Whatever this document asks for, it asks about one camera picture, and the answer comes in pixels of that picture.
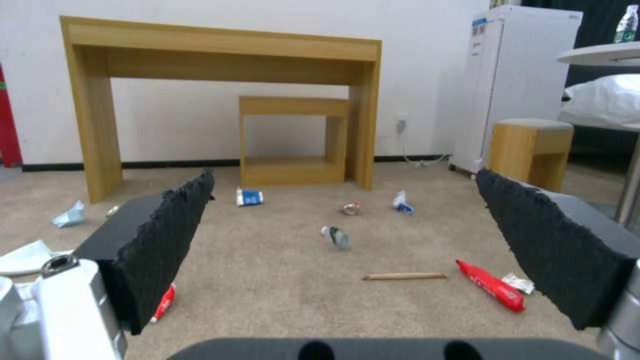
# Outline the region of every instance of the stool cushion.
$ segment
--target stool cushion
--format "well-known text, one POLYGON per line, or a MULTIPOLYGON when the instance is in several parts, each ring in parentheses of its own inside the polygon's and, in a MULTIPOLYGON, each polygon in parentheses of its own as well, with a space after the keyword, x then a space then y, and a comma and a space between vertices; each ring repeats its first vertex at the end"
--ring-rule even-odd
POLYGON ((571 129, 573 125, 566 122, 556 120, 544 120, 544 119, 506 119, 498 121, 499 124, 516 125, 533 127, 543 130, 559 130, 559 129, 571 129))

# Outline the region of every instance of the dark curtain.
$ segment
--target dark curtain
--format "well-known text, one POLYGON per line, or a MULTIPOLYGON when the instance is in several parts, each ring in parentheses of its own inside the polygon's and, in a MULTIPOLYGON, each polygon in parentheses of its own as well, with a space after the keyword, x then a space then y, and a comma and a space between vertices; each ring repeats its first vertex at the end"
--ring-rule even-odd
MULTIPOLYGON (((582 24, 575 39, 575 47, 611 44, 618 21, 627 5, 639 0, 522 0, 522 6, 574 10, 582 12, 582 24)), ((602 76, 638 73, 640 67, 585 67, 571 66, 566 86, 584 83, 602 76)))

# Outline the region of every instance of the plastic water bottle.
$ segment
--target plastic water bottle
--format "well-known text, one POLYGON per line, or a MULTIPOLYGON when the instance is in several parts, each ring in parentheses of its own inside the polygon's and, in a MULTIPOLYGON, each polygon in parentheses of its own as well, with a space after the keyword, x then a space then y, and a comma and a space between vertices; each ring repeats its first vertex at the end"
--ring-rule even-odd
POLYGON ((627 13, 620 19, 613 42, 629 42, 636 39, 638 30, 638 5, 627 6, 627 13))
POLYGON ((335 226, 322 226, 320 233, 340 250, 349 250, 351 248, 349 235, 335 226))

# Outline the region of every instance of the carpet floor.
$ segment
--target carpet floor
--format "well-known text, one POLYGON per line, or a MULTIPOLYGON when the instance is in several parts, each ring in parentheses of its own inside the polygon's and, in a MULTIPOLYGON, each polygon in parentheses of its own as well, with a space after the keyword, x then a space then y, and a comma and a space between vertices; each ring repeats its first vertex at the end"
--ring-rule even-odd
MULTIPOLYGON (((82 172, 24 173, 0 182, 0 253, 36 239, 53 250, 80 244, 109 208, 157 193, 199 173, 195 168, 125 170, 124 185, 87 206, 84 224, 57 229, 51 218, 81 199, 82 172)), ((461 258, 494 275, 523 276, 468 177, 446 164, 376 164, 374 190, 353 183, 263 187, 265 204, 235 206, 237 168, 215 170, 217 199, 205 209, 175 280, 166 316, 129 336, 128 359, 164 359, 197 341, 227 337, 544 337, 594 347, 594 329, 576 331, 540 293, 514 314, 460 274, 461 258), (414 216, 391 201, 406 190, 414 216), (362 214, 341 215, 347 202, 362 214), (335 225, 351 235, 339 252, 319 234, 335 225), (365 282, 369 272, 445 272, 446 280, 365 282)), ((614 204, 620 176, 570 167, 565 192, 614 204)))

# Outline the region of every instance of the crumpled paper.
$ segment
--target crumpled paper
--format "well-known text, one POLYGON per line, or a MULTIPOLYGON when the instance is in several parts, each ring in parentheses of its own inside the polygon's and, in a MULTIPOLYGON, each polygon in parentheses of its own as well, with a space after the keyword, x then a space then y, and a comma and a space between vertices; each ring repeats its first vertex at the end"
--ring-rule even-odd
POLYGON ((57 227, 73 226, 84 222, 84 204, 78 200, 72 208, 54 217, 51 222, 57 227))
POLYGON ((44 241, 36 240, 0 256, 0 275, 18 276, 39 272, 42 265, 51 258, 70 254, 72 251, 51 251, 44 241))

